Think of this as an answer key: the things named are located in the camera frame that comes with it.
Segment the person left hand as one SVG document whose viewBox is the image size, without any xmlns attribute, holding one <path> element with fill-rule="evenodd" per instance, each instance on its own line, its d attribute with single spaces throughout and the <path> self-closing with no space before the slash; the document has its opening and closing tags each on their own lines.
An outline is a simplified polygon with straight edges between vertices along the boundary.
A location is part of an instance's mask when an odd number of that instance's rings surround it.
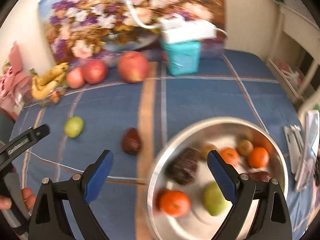
<svg viewBox="0 0 320 240">
<path fill-rule="evenodd" d="M 32 189 L 29 187 L 25 187 L 22 189 L 22 197 L 23 202 L 27 207 L 27 210 L 30 211 L 36 202 L 36 195 L 33 194 Z M 0 209 L 1 210 L 8 210 L 12 206 L 12 202 L 10 198 L 1 196 L 0 197 Z"/>
</svg>

